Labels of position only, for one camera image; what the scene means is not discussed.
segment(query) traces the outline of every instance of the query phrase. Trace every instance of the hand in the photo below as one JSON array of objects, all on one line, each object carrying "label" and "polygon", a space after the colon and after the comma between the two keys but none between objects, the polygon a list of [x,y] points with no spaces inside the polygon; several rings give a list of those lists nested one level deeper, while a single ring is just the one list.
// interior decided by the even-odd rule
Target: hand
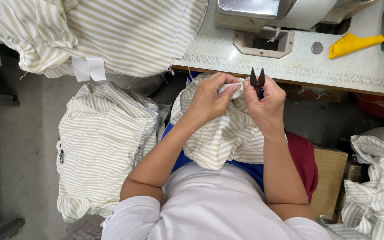
[{"label": "hand", "polygon": [[217,90],[226,83],[239,83],[239,80],[232,75],[218,72],[198,83],[191,103],[182,118],[196,123],[196,130],[198,130],[204,124],[220,117],[233,93],[239,88],[238,85],[230,86],[217,99]]},{"label": "hand", "polygon": [[285,91],[273,79],[264,76],[263,99],[259,100],[250,80],[243,81],[245,102],[248,114],[262,132],[263,136],[284,136],[284,101]]}]

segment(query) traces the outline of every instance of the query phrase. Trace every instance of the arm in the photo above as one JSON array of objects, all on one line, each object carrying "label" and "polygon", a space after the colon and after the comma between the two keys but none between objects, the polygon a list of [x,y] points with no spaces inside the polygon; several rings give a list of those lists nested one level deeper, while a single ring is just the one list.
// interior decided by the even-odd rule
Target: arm
[{"label": "arm", "polygon": [[120,201],[143,195],[162,202],[162,187],[186,141],[204,124],[224,113],[238,86],[227,88],[217,99],[218,88],[225,83],[238,82],[231,75],[216,73],[198,84],[185,114],[127,176],[121,187]]},{"label": "arm", "polygon": [[259,100],[244,81],[248,113],[264,136],[263,188],[266,204],[283,221],[300,216],[315,221],[305,188],[288,150],[284,135],[285,92],[265,76],[264,97]]}]

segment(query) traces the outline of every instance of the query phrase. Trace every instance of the maroon cloth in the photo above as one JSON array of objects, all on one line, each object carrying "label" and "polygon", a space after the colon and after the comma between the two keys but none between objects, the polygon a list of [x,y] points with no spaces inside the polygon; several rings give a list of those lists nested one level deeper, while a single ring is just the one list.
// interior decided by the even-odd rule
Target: maroon cloth
[{"label": "maroon cloth", "polygon": [[315,163],[314,145],[306,138],[296,134],[285,131],[285,135],[287,136],[291,158],[305,186],[309,204],[311,204],[312,194],[318,185],[318,168]]}]

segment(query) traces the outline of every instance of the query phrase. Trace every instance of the white shirt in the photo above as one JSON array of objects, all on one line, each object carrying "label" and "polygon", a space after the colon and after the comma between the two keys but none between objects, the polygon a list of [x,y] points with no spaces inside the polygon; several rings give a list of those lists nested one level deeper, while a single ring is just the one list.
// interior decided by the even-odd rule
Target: white shirt
[{"label": "white shirt", "polygon": [[105,220],[102,240],[330,240],[307,218],[282,221],[237,166],[209,170],[191,163],[175,171],[163,189],[161,206],[149,196],[121,201]]}]

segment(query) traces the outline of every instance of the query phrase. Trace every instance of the woman's right hand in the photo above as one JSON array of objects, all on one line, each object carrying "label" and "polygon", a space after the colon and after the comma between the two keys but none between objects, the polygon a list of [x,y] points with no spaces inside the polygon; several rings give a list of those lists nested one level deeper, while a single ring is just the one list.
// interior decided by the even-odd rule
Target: woman's right hand
[{"label": "woman's right hand", "polygon": [[285,91],[269,76],[264,76],[263,99],[259,100],[250,80],[243,81],[245,102],[248,114],[265,138],[284,137]]}]

